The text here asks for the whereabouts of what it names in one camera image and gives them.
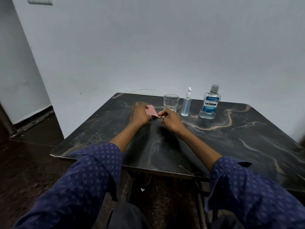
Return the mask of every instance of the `pink card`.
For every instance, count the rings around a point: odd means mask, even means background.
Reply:
[[[151,118],[158,117],[157,112],[155,111],[155,108],[152,105],[147,105],[149,108],[145,109],[147,115],[151,115]]]

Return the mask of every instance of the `table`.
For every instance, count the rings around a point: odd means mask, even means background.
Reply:
[[[77,159],[73,151],[110,141],[129,122],[133,104],[143,101],[163,109],[163,97],[116,93],[52,152],[55,157]],[[180,99],[178,110],[182,106]],[[198,116],[203,100],[192,100],[190,114],[180,115],[185,126],[223,156],[251,162],[256,173],[287,190],[305,192],[304,149],[248,104],[220,102],[215,119]],[[123,167],[150,174],[200,179],[209,173],[189,147],[169,132],[159,119],[151,119],[134,136],[122,157]]]

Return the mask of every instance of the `listerine bottle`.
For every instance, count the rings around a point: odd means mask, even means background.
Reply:
[[[199,116],[205,119],[215,118],[217,104],[220,102],[221,95],[218,92],[219,86],[213,84],[211,91],[204,94],[203,107],[200,110]]]
[[[184,117],[187,117],[189,115],[191,101],[192,101],[191,91],[192,91],[192,89],[189,88],[189,92],[186,94],[186,98],[183,99],[181,115],[184,116]]]

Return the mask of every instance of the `shirt sleeve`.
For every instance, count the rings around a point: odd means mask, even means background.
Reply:
[[[116,199],[121,152],[112,143],[74,152],[80,158],[22,216],[15,228],[92,228],[107,191]]]
[[[231,211],[245,228],[305,228],[304,206],[279,184],[247,169],[249,165],[231,157],[214,164],[205,210]]]

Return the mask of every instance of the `dark floor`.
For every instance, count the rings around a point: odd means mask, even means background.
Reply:
[[[0,225],[10,228],[25,214],[37,197],[47,191],[71,166],[73,161],[50,156],[63,140],[56,116],[50,115],[33,128],[0,145]],[[122,171],[119,201],[125,202],[133,179]],[[188,180],[155,176],[137,195],[135,204],[152,228],[199,228],[196,194]],[[117,205],[107,193],[94,228],[105,228]]]

